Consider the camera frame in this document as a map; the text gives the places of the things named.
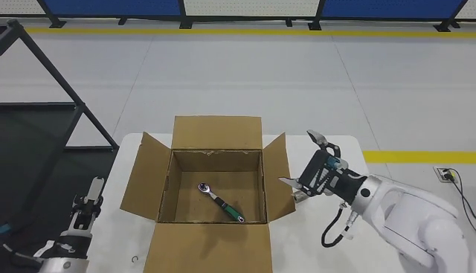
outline electrical cord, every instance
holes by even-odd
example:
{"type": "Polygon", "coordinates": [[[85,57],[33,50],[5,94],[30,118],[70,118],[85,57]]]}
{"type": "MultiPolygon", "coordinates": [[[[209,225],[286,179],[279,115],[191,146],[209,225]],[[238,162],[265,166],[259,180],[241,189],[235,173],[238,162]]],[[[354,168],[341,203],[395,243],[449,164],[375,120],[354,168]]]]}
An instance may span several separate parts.
{"type": "Polygon", "coordinates": [[[469,221],[469,224],[471,225],[471,227],[473,228],[473,230],[475,230],[476,232],[476,228],[475,226],[473,225],[473,222],[471,221],[471,218],[469,217],[468,215],[468,211],[466,210],[466,204],[468,205],[468,208],[469,208],[469,211],[471,213],[471,215],[473,216],[473,218],[476,219],[476,215],[475,215],[475,212],[473,211],[473,208],[471,207],[471,205],[469,204],[468,202],[468,199],[466,199],[466,197],[464,196],[463,194],[463,180],[461,179],[461,175],[458,173],[457,170],[453,169],[453,168],[447,168],[446,170],[444,170],[443,172],[448,172],[444,175],[444,177],[446,179],[448,179],[449,181],[451,181],[451,183],[453,183],[453,185],[456,187],[456,189],[458,190],[458,192],[460,193],[461,195],[461,201],[463,203],[463,210],[464,210],[464,214],[466,215],[466,218],[468,219],[469,221]],[[460,183],[461,183],[461,190],[460,188],[456,185],[456,182],[454,182],[454,177],[453,175],[451,174],[451,171],[454,171],[457,175],[458,175],[458,178],[460,180],[460,183]]]}
{"type": "MultiPolygon", "coordinates": [[[[340,234],[338,235],[337,238],[335,238],[335,240],[332,243],[326,243],[326,235],[330,231],[330,229],[335,225],[335,223],[339,220],[339,218],[341,218],[343,209],[344,209],[344,206],[341,204],[341,206],[339,207],[339,211],[337,211],[337,215],[335,216],[334,220],[331,221],[331,223],[327,226],[327,228],[322,233],[321,244],[325,248],[336,246],[344,238],[344,235],[340,234]]],[[[347,232],[348,230],[349,230],[349,226],[346,226],[344,231],[347,232]]]]}

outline wrench head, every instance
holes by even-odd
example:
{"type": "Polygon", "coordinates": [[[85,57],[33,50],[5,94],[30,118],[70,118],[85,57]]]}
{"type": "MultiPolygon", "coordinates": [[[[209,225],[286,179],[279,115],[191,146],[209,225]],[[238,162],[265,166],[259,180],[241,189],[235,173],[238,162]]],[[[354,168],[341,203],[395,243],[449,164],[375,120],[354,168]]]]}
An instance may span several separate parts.
{"type": "Polygon", "coordinates": [[[210,191],[210,187],[206,183],[200,183],[199,184],[199,190],[203,193],[207,193],[210,191]]]}

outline gray floor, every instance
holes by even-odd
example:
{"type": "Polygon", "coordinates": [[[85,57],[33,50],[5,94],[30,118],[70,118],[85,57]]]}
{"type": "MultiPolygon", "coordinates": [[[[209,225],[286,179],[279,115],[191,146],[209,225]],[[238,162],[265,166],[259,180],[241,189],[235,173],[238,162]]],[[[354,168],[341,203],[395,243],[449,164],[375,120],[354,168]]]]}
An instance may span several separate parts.
{"type": "MultiPolygon", "coordinates": [[[[476,151],[476,39],[33,38],[118,141],[131,132],[172,132],[175,115],[256,115],[266,134],[353,135],[363,150],[476,151]]],[[[67,99],[22,43],[0,58],[0,102],[67,99]]],[[[81,121],[70,144],[104,142],[81,121]]],[[[432,166],[369,168],[463,212],[457,191],[440,184],[432,166]]],[[[476,206],[476,166],[453,167],[476,206]]],[[[460,221],[476,246],[466,218],[460,221]]]]}

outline open cardboard box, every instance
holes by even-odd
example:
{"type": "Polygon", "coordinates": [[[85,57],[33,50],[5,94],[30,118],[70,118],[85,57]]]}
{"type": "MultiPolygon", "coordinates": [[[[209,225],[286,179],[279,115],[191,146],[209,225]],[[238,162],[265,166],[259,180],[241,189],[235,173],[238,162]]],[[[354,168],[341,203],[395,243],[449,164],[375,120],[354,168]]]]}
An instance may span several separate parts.
{"type": "Polygon", "coordinates": [[[286,137],[263,149],[261,118],[176,117],[171,149],[144,133],[120,207],[157,222],[144,272],[272,272],[268,223],[295,210],[281,176],[286,137]]]}

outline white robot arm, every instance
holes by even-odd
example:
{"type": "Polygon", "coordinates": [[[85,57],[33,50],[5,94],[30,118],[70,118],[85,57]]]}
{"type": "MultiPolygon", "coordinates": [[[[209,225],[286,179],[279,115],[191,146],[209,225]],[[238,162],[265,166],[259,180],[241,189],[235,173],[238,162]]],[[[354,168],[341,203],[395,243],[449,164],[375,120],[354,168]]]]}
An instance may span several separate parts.
{"type": "Polygon", "coordinates": [[[324,247],[336,245],[357,216],[361,216],[396,248],[408,273],[476,272],[466,239],[456,223],[455,207],[418,188],[382,181],[375,176],[361,176],[349,170],[347,162],[340,159],[338,146],[316,132],[308,131],[308,134],[320,149],[300,178],[280,180],[297,189],[296,202],[325,193],[335,194],[350,205],[353,212],[343,234],[326,244],[324,237],[331,224],[323,234],[324,247]]]}

